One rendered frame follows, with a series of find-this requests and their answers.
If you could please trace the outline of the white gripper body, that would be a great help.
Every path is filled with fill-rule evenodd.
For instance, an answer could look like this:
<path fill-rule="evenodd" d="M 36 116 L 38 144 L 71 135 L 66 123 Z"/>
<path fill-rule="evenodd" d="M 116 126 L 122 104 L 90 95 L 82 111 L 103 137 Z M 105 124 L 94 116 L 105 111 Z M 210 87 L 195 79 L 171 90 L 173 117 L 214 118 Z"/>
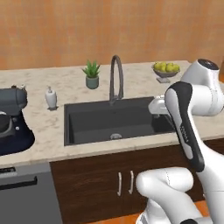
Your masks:
<path fill-rule="evenodd" d="M 165 97 L 163 95 L 156 96 L 148 105 L 149 112 L 155 117 L 169 116 L 167 107 L 165 106 Z"/>

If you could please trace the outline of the grey fruit bowl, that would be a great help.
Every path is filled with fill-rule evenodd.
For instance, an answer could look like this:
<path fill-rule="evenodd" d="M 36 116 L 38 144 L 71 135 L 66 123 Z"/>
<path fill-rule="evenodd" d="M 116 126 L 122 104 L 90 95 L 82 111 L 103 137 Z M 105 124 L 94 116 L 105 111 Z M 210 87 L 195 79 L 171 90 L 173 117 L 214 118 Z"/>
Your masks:
<path fill-rule="evenodd" d="M 170 78 L 174 77 L 178 72 L 161 72 L 154 69 L 154 73 L 157 75 L 157 81 L 160 83 L 170 83 Z"/>

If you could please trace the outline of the black sink basin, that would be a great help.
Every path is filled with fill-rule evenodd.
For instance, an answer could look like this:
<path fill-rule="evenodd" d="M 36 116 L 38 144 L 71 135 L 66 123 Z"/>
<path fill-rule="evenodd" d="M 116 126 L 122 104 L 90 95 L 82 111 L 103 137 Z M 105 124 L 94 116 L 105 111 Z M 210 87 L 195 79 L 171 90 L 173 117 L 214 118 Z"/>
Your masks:
<path fill-rule="evenodd" d="M 168 115 L 148 110 L 153 96 L 64 105 L 64 145 L 89 144 L 132 137 L 174 133 Z"/>

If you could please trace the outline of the dark grey arched tap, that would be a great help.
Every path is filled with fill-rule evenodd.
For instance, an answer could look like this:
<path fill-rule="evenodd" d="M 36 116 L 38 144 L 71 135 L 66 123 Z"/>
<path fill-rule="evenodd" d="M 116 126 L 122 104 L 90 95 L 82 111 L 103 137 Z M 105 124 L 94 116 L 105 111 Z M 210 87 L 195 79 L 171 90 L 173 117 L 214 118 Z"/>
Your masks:
<path fill-rule="evenodd" d="M 118 95 L 115 95 L 115 64 L 118 67 L 119 75 L 119 92 Z M 113 105 L 117 100 L 123 98 L 123 67 L 121 59 L 118 55 L 114 55 L 111 60 L 110 66 L 110 83 L 109 83 L 109 104 Z"/>

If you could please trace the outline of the dark brown cupboard door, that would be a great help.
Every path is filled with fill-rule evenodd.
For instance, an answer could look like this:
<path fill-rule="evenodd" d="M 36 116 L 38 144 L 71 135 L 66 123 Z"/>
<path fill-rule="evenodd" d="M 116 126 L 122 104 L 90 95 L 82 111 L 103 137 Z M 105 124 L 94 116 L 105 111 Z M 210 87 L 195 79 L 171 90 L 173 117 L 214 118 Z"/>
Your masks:
<path fill-rule="evenodd" d="M 213 150 L 224 154 L 224 138 L 206 140 L 205 144 Z M 125 178 L 125 185 L 130 186 L 130 171 L 133 171 L 134 178 L 136 180 L 139 172 L 147 170 L 165 168 L 165 167 L 185 167 L 192 172 L 194 178 L 194 185 L 192 190 L 187 193 L 196 203 L 196 207 L 202 212 L 203 216 L 208 216 L 208 208 L 205 202 L 205 198 L 202 196 L 202 186 L 195 172 L 190 165 L 187 163 L 186 158 L 178 145 L 169 145 L 157 148 L 149 148 L 143 150 L 133 150 L 127 153 L 127 171 Z M 147 199 L 141 196 L 136 189 L 134 180 L 133 193 L 126 193 L 123 212 L 125 214 L 140 214 L 147 203 Z"/>
<path fill-rule="evenodd" d="M 113 155 L 51 162 L 63 224 L 84 224 L 123 214 L 122 164 Z"/>

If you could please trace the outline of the green plant in grey pot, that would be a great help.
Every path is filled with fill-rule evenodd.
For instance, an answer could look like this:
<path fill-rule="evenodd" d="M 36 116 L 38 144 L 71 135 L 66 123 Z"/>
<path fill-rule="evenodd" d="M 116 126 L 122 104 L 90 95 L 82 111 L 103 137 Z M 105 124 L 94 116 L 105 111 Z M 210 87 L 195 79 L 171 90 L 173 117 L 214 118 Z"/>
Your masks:
<path fill-rule="evenodd" d="M 95 61 L 91 63 L 89 60 L 87 61 L 87 66 L 82 69 L 86 75 L 86 86 L 89 89 L 96 89 L 99 87 L 99 69 L 100 65 Z"/>

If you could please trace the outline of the white soap dispenser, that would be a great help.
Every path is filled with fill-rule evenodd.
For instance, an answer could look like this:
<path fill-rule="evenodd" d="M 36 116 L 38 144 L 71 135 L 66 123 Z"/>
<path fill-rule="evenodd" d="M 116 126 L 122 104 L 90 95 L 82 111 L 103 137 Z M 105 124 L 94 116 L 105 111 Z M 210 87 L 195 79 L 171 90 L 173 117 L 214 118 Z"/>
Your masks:
<path fill-rule="evenodd" d="M 45 91 L 45 100 L 50 110 L 55 110 L 57 108 L 57 94 L 50 86 L 48 86 Z"/>

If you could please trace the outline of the dark grey stand mixer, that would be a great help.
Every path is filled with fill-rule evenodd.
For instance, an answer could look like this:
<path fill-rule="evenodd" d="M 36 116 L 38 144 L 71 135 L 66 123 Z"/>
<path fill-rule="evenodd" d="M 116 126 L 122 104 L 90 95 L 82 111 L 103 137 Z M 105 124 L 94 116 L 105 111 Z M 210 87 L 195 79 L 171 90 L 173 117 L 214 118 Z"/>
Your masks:
<path fill-rule="evenodd" d="M 0 156 L 26 151 L 34 144 L 23 115 L 27 103 L 24 87 L 0 88 Z"/>

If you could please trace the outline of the grey dishwasher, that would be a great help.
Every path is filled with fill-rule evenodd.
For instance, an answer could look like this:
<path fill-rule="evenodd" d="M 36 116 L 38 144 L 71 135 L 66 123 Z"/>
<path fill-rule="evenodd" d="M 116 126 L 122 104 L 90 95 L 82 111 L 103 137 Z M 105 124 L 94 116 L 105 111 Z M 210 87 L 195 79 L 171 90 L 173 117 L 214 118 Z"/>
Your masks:
<path fill-rule="evenodd" d="M 48 163 L 0 168 L 0 185 L 35 176 L 36 185 L 0 191 L 0 224 L 63 224 Z"/>

